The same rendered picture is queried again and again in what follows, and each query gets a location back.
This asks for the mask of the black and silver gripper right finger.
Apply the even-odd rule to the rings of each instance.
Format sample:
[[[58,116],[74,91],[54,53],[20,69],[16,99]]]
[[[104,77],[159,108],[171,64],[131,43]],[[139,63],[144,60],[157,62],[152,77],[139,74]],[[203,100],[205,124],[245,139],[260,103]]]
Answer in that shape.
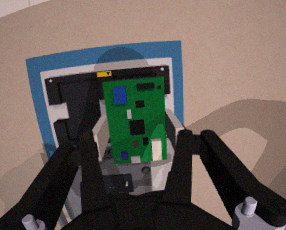
[[[232,227],[284,230],[286,199],[260,183],[214,131],[207,129],[201,135],[193,134],[192,150],[192,131],[180,123],[171,109],[165,110],[165,120],[166,133],[175,152],[155,230],[190,228],[192,155],[200,155],[232,219]]]

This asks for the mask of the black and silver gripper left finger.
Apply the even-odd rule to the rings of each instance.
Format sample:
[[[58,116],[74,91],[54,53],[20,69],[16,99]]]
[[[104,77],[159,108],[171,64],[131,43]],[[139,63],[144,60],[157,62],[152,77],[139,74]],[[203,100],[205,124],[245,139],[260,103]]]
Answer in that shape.
[[[110,138],[107,115],[79,137],[81,145],[59,145],[20,201],[0,218],[0,230],[54,230],[80,165],[82,230],[117,230],[99,163]]]

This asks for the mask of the green circuit board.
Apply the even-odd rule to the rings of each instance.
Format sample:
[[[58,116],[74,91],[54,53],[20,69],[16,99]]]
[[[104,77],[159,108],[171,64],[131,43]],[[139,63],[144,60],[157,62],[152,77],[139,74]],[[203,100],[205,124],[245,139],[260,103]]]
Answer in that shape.
[[[114,164],[167,160],[164,77],[102,85]]]

